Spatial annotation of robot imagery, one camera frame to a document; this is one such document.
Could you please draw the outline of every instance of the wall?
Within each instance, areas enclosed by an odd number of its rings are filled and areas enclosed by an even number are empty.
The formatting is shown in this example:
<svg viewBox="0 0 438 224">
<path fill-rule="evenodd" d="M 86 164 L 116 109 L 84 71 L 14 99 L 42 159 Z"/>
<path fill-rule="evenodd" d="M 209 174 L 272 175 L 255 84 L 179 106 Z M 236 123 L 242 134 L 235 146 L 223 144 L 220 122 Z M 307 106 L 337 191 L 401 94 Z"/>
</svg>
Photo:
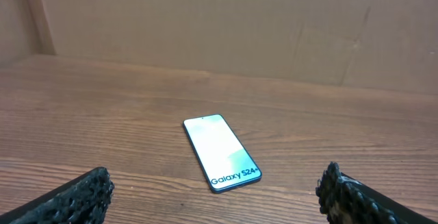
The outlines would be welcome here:
<svg viewBox="0 0 438 224">
<path fill-rule="evenodd" d="M 0 63 L 39 51 L 27 0 L 0 0 Z"/>
<path fill-rule="evenodd" d="M 55 51 L 438 94 L 438 0 L 43 0 Z"/>
</svg>

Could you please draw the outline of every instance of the phone screen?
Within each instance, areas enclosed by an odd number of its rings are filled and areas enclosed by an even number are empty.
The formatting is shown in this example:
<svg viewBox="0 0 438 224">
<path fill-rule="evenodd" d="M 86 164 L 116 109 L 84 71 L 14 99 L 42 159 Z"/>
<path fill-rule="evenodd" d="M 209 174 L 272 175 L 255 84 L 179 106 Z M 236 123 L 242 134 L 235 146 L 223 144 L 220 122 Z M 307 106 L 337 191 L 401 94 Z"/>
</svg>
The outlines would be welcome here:
<svg viewBox="0 0 438 224">
<path fill-rule="evenodd" d="M 260 180 L 261 171 L 222 116 L 188 119 L 184 126 L 214 192 Z"/>
</svg>

